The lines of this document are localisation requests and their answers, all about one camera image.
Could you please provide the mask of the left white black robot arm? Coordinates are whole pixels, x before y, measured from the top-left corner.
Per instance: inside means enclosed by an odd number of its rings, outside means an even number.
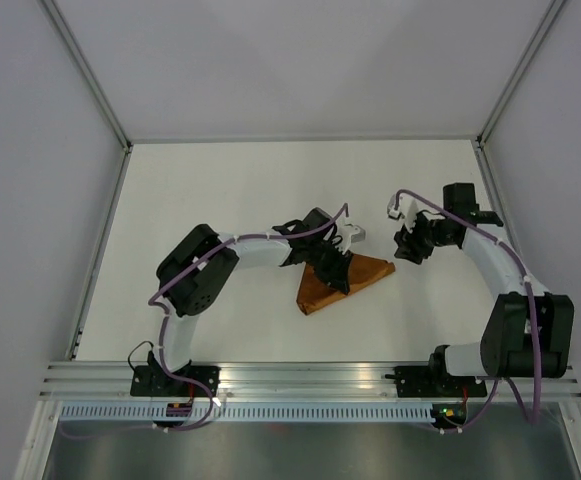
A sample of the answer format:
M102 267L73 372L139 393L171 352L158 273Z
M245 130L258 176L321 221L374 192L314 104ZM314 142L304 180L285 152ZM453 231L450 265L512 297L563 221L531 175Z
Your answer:
M346 205L333 216L315 207L302 219L257 233L218 233L207 224L195 226L157 267L158 289L148 300L164 314L152 348L154 385L168 396L186 389L197 322L233 273L305 264L326 289L347 295L351 246L364 239L365 230L351 222Z

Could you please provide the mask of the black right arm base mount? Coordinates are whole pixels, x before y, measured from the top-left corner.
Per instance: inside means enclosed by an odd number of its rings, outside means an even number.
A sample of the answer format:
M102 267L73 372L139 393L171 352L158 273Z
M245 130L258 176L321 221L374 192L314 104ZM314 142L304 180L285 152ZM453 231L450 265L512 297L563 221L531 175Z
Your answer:
M486 398L486 385L478 383L475 377L451 376L447 373L438 373L428 366L396 366L383 376L396 387L399 398Z

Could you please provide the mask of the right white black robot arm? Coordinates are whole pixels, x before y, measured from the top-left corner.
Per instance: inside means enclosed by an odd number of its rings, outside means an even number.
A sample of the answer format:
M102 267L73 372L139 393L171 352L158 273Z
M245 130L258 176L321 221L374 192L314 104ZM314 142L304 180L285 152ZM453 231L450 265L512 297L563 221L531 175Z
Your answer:
M471 183L444 186L443 204L401 189L388 204L398 224L395 256L416 265L435 249L455 246L477 267L494 305L479 341L441 345L426 371L429 388L448 395L463 377L562 377L569 363L574 304L549 291L511 247L504 222L482 209Z

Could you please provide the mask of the brown cloth napkin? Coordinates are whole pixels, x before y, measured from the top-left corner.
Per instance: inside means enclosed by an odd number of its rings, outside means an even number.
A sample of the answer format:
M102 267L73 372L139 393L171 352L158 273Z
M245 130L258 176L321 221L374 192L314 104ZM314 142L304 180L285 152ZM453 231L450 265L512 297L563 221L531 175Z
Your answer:
M344 294L319 280L315 269L306 265L299 283L296 304L304 315L311 315L379 282L395 270L392 262L354 254L348 270L350 291Z

